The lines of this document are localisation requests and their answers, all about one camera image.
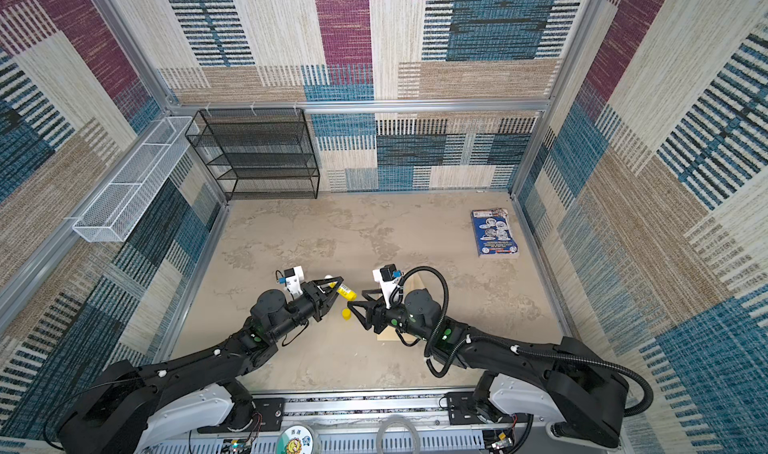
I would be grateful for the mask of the yellow glue stick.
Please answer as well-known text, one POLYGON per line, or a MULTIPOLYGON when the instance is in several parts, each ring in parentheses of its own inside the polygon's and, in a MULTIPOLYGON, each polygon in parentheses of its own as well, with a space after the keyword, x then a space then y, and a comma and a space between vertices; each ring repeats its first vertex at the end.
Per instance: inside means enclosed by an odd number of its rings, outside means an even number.
POLYGON ((343 297, 346 301, 356 301, 357 300, 357 293, 349 288, 346 284, 343 282, 331 282, 329 283, 329 287, 331 289, 335 289, 336 292, 343 297))

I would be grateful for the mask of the manila paper envelope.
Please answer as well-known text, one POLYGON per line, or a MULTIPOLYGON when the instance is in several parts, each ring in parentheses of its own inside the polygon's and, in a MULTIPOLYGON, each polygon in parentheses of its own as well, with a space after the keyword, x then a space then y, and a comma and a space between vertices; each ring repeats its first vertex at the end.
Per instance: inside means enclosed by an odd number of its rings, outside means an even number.
POLYGON ((412 344, 418 340, 417 336, 408 334, 402 327, 403 323, 407 322, 404 318, 405 308, 404 300, 405 296, 414 290, 424 289, 425 284, 420 274, 414 274, 405 283, 405 293, 402 295, 402 302, 399 306, 399 310, 395 310, 393 318, 388 321, 388 326, 380 333, 376 335, 378 342, 382 343, 396 343, 412 344))

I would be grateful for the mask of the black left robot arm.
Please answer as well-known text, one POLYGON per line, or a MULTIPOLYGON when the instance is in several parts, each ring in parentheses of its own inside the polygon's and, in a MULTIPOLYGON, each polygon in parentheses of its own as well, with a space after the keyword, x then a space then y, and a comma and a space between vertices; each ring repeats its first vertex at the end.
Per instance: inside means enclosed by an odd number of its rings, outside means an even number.
POLYGON ((303 282, 292 301, 280 290, 265 291, 243 326, 212 347, 157 364, 110 365, 53 409, 60 419, 44 440, 66 453, 138 453, 199 428, 250 432, 260 416, 240 377, 266 364, 294 329, 321 321, 342 282, 303 282))

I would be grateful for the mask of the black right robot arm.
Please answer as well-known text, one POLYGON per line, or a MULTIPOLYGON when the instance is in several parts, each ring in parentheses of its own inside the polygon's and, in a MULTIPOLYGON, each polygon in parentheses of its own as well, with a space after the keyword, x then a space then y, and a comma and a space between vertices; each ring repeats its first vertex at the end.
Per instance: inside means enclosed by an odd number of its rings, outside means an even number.
POLYGON ((473 407, 484 420, 524 414, 520 401, 510 407, 499 402, 500 381, 509 378, 551 402, 559 416, 550 429, 554 437, 616 448, 623 421, 653 404, 653 389, 642 375, 600 358, 575 338, 525 343, 449 317, 448 283, 433 267, 401 272, 390 264, 376 271, 375 280, 378 288, 348 302, 351 314, 367 331, 391 328, 422 343, 425 365, 435 378, 446 377, 454 366, 482 371, 473 407))

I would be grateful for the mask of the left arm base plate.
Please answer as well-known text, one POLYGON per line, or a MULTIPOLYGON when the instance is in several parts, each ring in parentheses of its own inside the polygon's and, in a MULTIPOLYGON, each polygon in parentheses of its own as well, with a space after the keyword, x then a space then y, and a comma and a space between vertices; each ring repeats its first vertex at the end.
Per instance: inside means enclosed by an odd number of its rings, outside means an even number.
POLYGON ((234 433, 244 435, 256 431, 275 432, 282 426, 286 399, 282 397, 255 398, 236 402, 224 421, 216 426, 201 427, 198 434, 234 433))

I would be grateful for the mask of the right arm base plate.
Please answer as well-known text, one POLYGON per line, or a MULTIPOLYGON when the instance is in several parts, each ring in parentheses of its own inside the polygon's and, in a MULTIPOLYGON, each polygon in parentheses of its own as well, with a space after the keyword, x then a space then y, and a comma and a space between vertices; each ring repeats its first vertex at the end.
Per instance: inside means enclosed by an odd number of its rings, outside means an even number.
POLYGON ((489 400, 476 399, 470 391, 450 391, 438 401, 451 426, 526 423, 528 414, 503 414, 489 400))

